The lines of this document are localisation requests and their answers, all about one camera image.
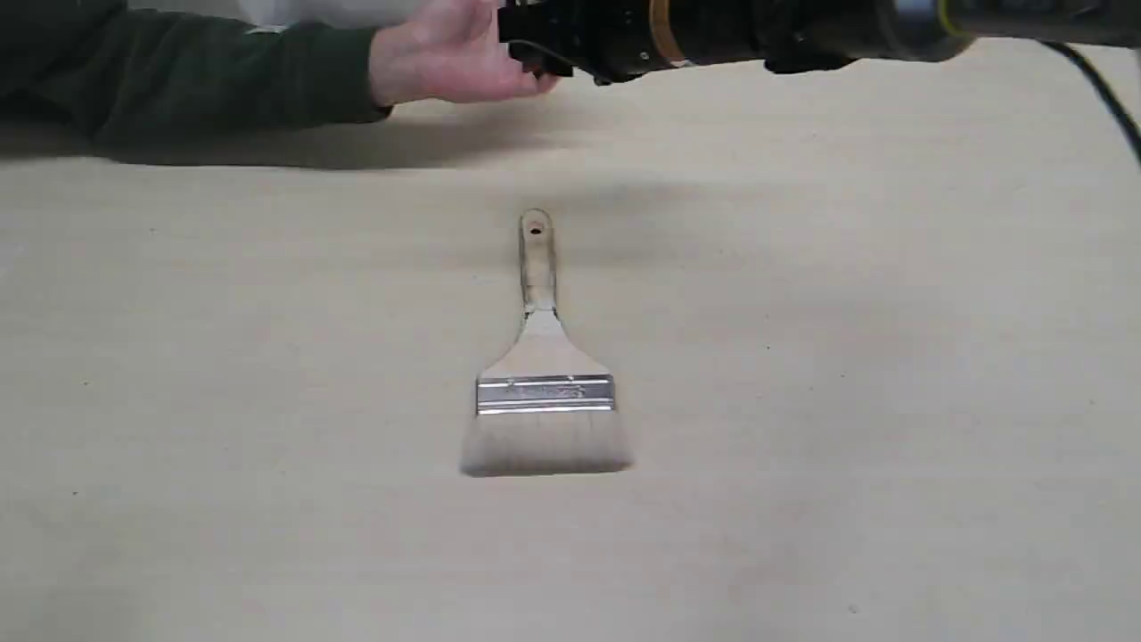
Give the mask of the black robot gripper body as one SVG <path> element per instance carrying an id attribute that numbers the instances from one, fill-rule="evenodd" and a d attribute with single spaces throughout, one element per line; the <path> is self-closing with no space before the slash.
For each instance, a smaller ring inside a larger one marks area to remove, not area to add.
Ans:
<path id="1" fill-rule="evenodd" d="M 596 86 L 614 86 L 665 70 L 653 43 L 652 1 L 505 1 L 497 40 L 539 78 L 581 70 Z"/>

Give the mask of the dark green sleeved forearm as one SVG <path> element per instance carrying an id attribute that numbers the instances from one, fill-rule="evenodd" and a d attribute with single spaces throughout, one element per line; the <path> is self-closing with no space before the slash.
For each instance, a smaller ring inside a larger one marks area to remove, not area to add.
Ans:
<path id="1" fill-rule="evenodd" d="M 374 123 L 374 29 L 260 26 L 126 1 L 5 1 L 3 117 L 107 147 Z"/>

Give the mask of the person's open hand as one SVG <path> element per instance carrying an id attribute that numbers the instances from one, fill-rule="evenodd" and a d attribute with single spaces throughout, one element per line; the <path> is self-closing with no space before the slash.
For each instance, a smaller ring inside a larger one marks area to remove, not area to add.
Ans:
<path id="1" fill-rule="evenodd" d="M 559 78 L 510 56 L 497 9 L 497 1 L 429 1 L 404 23 L 378 29 L 369 52 L 374 104 L 480 104 L 550 94 Z"/>

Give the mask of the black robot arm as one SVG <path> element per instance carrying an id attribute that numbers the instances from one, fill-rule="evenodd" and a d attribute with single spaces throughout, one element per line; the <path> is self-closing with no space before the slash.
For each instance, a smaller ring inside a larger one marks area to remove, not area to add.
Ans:
<path id="1" fill-rule="evenodd" d="M 977 39 L 1138 48 L 1136 1 L 508 1 L 497 36 L 526 70 L 597 86 L 763 62 L 774 74 L 856 60 L 944 62 Z"/>

